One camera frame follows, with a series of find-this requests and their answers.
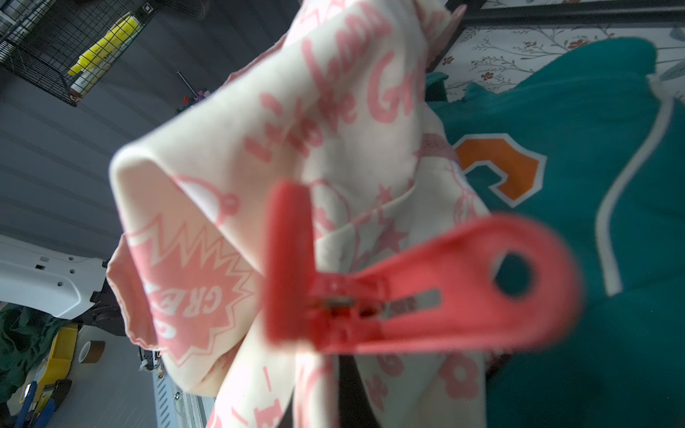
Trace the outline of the pink floral garment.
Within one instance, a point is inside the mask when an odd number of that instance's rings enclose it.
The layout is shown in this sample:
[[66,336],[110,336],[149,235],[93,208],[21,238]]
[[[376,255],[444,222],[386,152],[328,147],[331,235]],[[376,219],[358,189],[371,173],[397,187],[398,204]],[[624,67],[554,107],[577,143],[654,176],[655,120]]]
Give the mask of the pink floral garment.
[[[362,293],[353,274],[487,214],[425,98],[464,9],[305,1],[208,100],[118,151],[123,227],[107,268],[128,338],[158,351],[211,427],[484,427],[478,351],[341,358],[265,330],[308,310],[414,315],[437,298]],[[286,227],[269,274],[269,221]]]

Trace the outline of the green jacket orange letter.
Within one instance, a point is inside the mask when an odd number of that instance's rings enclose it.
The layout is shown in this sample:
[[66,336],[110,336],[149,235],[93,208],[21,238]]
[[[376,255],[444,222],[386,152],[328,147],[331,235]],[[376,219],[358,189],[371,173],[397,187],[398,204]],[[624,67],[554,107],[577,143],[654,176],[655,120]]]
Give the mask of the green jacket orange letter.
[[556,230],[584,278],[583,315],[487,383],[492,427],[684,424],[684,106],[636,37],[564,53],[516,87],[449,101],[426,80],[471,187],[491,212]]

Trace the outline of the red clothespin floral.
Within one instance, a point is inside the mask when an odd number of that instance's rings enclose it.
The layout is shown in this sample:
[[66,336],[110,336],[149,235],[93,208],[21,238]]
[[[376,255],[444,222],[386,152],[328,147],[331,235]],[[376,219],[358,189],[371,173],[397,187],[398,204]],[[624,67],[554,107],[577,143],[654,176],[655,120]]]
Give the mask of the red clothespin floral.
[[562,240],[514,215],[473,220],[359,273],[317,271],[310,190],[269,203],[262,294],[274,345],[327,354],[529,350],[579,315],[583,286]]

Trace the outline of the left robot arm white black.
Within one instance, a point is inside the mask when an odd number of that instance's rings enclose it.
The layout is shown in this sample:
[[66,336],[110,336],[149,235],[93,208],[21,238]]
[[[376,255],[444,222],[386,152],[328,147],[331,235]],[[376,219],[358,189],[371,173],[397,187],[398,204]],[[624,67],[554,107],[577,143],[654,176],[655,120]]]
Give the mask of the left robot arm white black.
[[124,336],[108,262],[52,251],[3,235],[1,301]]

